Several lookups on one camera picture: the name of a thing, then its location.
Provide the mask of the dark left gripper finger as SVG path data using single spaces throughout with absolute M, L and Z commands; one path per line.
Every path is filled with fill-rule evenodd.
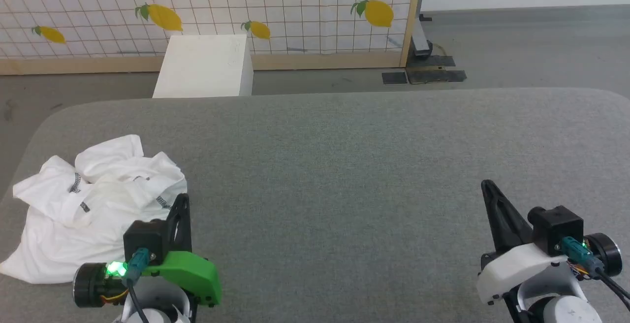
M 185 194 L 176 196 L 175 202 L 167 215 L 167 246 L 169 251 L 183 251 L 184 233 L 182 233 L 182 220 L 185 214 Z
M 191 237 L 191 218 L 190 218 L 190 205 L 189 195 L 181 194 L 181 209 L 180 209 L 180 244 L 183 250 L 192 252 L 192 237 Z

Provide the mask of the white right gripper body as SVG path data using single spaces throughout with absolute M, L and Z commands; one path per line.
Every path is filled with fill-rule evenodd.
M 476 289 L 482 303 L 492 305 L 507 301 L 506 294 L 516 289 L 515 304 L 522 306 L 531 297 L 554 294 L 545 306 L 590 306 L 581 291 L 576 273 L 603 282 L 616 296 L 623 289 L 605 271 L 586 240 L 582 243 L 567 236 L 561 242 L 562 254 L 550 257 L 534 244 L 524 244 L 490 261 L 478 275 Z

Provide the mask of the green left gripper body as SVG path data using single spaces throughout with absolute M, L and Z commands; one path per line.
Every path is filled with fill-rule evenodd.
M 186 251 L 171 251 L 162 264 L 150 265 L 149 252 L 137 251 L 129 261 L 86 263 L 74 276 L 74 303 L 80 308 L 121 305 L 131 297 L 130 287 L 139 297 L 141 278 L 160 277 L 192 298 L 194 304 L 213 307 L 221 303 L 222 287 L 218 270 L 211 261 Z

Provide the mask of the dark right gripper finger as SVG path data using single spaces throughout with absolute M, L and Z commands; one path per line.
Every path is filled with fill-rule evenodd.
M 533 229 L 525 218 L 510 204 L 507 206 L 510 215 L 510 228 L 512 231 L 511 248 L 531 243 Z
M 481 190 L 495 251 L 498 254 L 503 254 L 510 250 L 512 244 L 512 229 L 510 228 L 510 215 L 507 208 L 511 202 L 493 180 L 482 180 Z

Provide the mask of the white long-sleeve shirt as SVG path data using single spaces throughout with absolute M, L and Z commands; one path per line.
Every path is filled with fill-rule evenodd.
M 187 190 L 175 162 L 164 152 L 145 156 L 135 134 L 85 149 L 73 164 L 52 156 L 13 186 L 13 197 L 29 209 L 21 241 L 0 263 L 0 274 L 59 284 L 87 262 L 123 261 L 128 227 L 166 219 Z

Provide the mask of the white box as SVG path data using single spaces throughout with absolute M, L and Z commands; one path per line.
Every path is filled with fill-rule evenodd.
M 246 35 L 171 36 L 153 98 L 250 96 L 254 71 Z

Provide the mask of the long black floor plate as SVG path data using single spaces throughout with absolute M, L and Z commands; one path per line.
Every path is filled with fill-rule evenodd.
M 408 69 L 407 77 L 410 84 L 459 83 L 467 78 L 465 71 L 450 71 L 447 69 L 416 71 Z

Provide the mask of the lemon-print partition screen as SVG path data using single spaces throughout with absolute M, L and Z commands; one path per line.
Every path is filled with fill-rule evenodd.
M 157 71 L 182 35 L 239 35 L 256 70 L 403 67 L 418 0 L 0 0 L 0 75 Z

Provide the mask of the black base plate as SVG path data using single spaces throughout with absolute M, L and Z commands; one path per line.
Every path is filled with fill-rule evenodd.
M 417 62 L 419 67 L 455 67 L 452 56 L 426 56 Z

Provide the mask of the grey metal post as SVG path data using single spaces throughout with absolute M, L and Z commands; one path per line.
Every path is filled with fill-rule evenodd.
M 426 59 L 429 58 L 434 50 L 434 45 L 427 39 L 427 36 L 422 27 L 423 22 L 432 22 L 432 18 L 425 17 L 423 13 L 418 14 L 418 18 L 414 21 L 413 30 L 411 35 L 410 53 L 415 58 Z

